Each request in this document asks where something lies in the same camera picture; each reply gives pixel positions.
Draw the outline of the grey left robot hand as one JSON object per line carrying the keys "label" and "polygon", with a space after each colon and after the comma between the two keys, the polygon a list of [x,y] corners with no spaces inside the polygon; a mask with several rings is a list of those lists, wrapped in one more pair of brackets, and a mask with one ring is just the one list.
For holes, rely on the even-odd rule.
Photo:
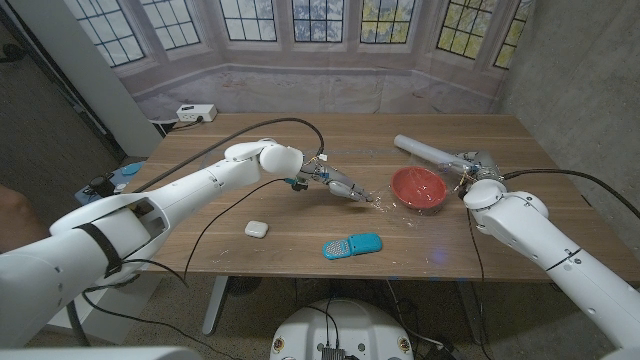
{"label": "grey left robot hand", "polygon": [[371,202],[372,196],[344,173],[323,162],[303,165],[295,178],[286,178],[294,191],[307,190],[309,181],[327,185],[331,194],[354,201]]}

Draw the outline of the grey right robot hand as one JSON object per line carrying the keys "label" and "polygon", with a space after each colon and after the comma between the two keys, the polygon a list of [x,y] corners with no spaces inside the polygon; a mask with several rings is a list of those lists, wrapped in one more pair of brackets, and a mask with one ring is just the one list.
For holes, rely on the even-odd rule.
{"label": "grey right robot hand", "polygon": [[452,192],[466,190],[479,180],[504,181],[498,165],[485,150],[457,153],[451,160],[440,163],[438,170],[443,174],[457,176]]}

